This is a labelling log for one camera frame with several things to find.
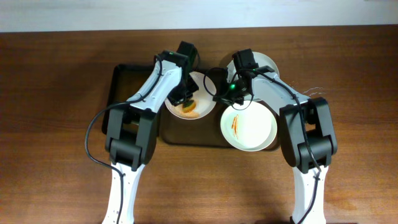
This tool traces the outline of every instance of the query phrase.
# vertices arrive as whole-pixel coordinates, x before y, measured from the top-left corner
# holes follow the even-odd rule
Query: dark tray
[[[117,101],[126,101],[135,94],[147,80],[153,66],[118,65],[113,73],[108,105]],[[216,85],[217,90],[224,88],[221,81],[226,78],[226,72],[213,70],[208,74]],[[206,116],[195,120],[185,120],[174,116],[165,106],[160,109],[159,136],[168,144],[234,148],[223,137],[220,128],[220,119],[228,106],[217,103],[214,109]],[[103,120],[103,133],[108,126],[106,113]],[[129,126],[136,131],[136,126]],[[263,151],[273,151],[279,147],[278,134],[273,143]]]

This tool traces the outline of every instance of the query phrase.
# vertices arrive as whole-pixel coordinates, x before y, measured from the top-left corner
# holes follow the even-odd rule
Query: black bracket
[[[123,124],[138,124],[138,132],[123,128]],[[157,137],[157,114],[128,106],[111,109],[105,149],[113,164],[120,162],[136,171],[141,164],[152,158]]]
[[[320,165],[328,166],[331,156],[337,152],[337,141],[327,101],[322,98],[309,99],[302,104],[304,120],[314,124],[315,129],[307,131],[308,142]],[[287,105],[279,110],[280,147],[286,162],[297,167],[304,174],[314,168],[314,164],[304,142],[304,133],[298,106]]]
[[[189,75],[197,54],[198,50],[193,44],[181,41],[176,52],[165,50],[160,55],[162,60],[173,62],[182,68],[180,83],[167,96],[173,106],[186,102],[192,98],[193,92],[199,90],[198,85]]]
[[[232,55],[234,66],[238,71],[238,78],[232,80],[231,83],[227,83],[224,80],[224,86],[226,88],[221,89],[218,96],[213,97],[213,101],[226,104],[228,106],[238,103],[243,105],[244,97],[247,95],[253,95],[252,79],[256,78],[258,73],[275,72],[269,66],[259,67],[254,59],[254,54],[251,49],[240,50]]]

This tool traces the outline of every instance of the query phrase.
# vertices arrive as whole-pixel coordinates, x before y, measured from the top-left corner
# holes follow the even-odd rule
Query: white bowl
[[[199,72],[191,72],[190,76],[198,85],[199,90],[193,93],[192,100],[195,100],[196,108],[189,112],[182,112],[182,105],[173,106],[168,99],[165,100],[167,109],[175,116],[181,119],[199,119],[206,116],[216,106],[213,97],[205,90],[203,86],[203,77],[205,76]],[[211,94],[216,94],[216,86],[209,77],[206,77],[206,87]]]
[[[235,104],[224,111],[220,127],[224,138],[235,148],[255,152],[265,149],[275,139],[277,123],[274,115],[264,105],[245,101],[244,104]],[[237,120],[236,133],[233,127]]]

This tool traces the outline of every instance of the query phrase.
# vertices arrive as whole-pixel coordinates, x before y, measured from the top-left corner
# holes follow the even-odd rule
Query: white wall
[[[0,0],[0,31],[398,24],[397,0]]]

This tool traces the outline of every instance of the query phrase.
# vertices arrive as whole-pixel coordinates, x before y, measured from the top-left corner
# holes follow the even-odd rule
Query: wire
[[[159,82],[159,79],[160,79],[160,77],[162,76],[162,70],[163,70],[163,68],[162,68],[162,59],[160,58],[159,55],[156,55],[155,57],[156,57],[156,60],[157,60],[157,61],[159,62],[159,64],[160,64],[160,69],[159,69],[158,77],[157,77],[155,83],[154,83],[154,84],[151,86],[151,88],[149,89],[149,91],[148,91],[144,96],[141,96],[138,100],[126,101],[126,102],[122,102],[122,103],[115,103],[115,104],[109,105],[107,108],[101,110],[101,111],[98,112],[98,113],[94,116],[94,118],[91,120],[90,124],[89,124],[88,127],[87,127],[87,131],[86,131],[86,136],[85,136],[85,150],[86,150],[87,156],[88,156],[92,161],[94,161],[94,162],[96,162],[96,163],[98,163],[98,164],[100,164],[100,165],[102,165],[102,166],[105,166],[105,167],[107,167],[107,168],[110,168],[110,169],[112,169],[112,170],[115,170],[115,171],[119,174],[119,176],[120,176],[120,194],[121,194],[121,195],[120,195],[120,207],[119,207],[118,219],[116,220],[116,224],[119,223],[120,215],[121,215],[122,208],[123,208],[123,176],[124,176],[124,174],[123,174],[119,169],[117,169],[117,168],[115,168],[115,167],[113,167],[113,166],[111,166],[111,165],[109,165],[109,164],[106,164],[106,163],[104,163],[104,162],[101,162],[101,161],[95,159],[95,158],[90,154],[90,152],[89,152],[89,150],[88,150],[88,137],[89,137],[89,135],[90,135],[90,131],[91,131],[93,125],[95,124],[95,121],[96,121],[103,113],[105,113],[105,111],[108,111],[108,110],[110,110],[110,109],[117,108],[117,107],[120,107],[120,106],[129,105],[129,104],[131,104],[131,103],[138,103],[138,102],[142,101],[143,99],[145,99],[145,98],[151,93],[151,91],[155,88],[156,84]]]
[[[300,221],[298,221],[297,224],[301,224],[305,218],[307,217],[307,215],[311,212],[313,204],[315,203],[315,198],[317,197],[317,190],[318,190],[318,181],[319,179],[319,175],[321,174],[321,172],[319,171],[316,176],[314,176],[313,178],[315,178],[315,186],[313,187],[313,194],[312,194],[312,200],[311,200],[311,204],[308,207],[307,211],[305,212],[305,214],[303,215],[303,217],[300,219]]]
[[[234,105],[231,105],[231,106],[232,106],[232,108],[234,108],[235,110],[238,110],[238,111],[246,110],[250,106],[251,102],[253,102],[253,98],[254,98],[254,94],[251,95],[251,99],[250,99],[249,105],[247,107],[243,108],[243,109],[236,109],[234,107]]]
[[[205,73],[204,76],[203,76],[203,86],[205,87],[206,92],[207,92],[210,96],[212,96],[212,97],[224,97],[224,96],[226,96],[226,95],[229,93],[229,91],[230,91],[230,89],[231,89],[232,82],[229,84],[229,87],[228,87],[226,93],[224,93],[223,95],[218,96],[218,95],[215,95],[215,94],[210,93],[209,89],[207,89],[207,86],[206,86],[206,77],[208,77],[208,73],[209,73],[210,71],[212,71],[212,70],[225,70],[225,68],[214,67],[214,68],[210,68],[209,70],[207,70],[206,73]],[[232,77],[232,80],[235,79],[235,77],[236,77],[237,74],[238,74],[237,72],[234,74],[234,76]]]

